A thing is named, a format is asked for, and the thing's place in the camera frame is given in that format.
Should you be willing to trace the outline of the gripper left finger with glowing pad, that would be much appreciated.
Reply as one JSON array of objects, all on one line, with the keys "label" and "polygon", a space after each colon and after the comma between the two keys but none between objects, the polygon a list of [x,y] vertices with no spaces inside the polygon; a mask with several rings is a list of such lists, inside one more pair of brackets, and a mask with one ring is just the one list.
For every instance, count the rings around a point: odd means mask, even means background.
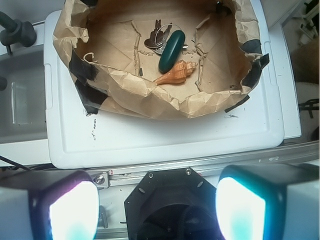
[{"label": "gripper left finger with glowing pad", "polygon": [[21,171],[0,179],[2,240],[92,240],[99,193],[83,170]]}]

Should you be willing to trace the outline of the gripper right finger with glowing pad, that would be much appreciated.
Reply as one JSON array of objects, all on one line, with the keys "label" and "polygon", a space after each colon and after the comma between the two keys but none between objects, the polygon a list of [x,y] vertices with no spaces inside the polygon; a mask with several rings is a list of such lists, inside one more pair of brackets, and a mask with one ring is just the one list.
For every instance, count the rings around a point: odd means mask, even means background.
[{"label": "gripper right finger with glowing pad", "polygon": [[320,168],[228,165],[216,187],[215,210],[226,240],[318,240]]}]

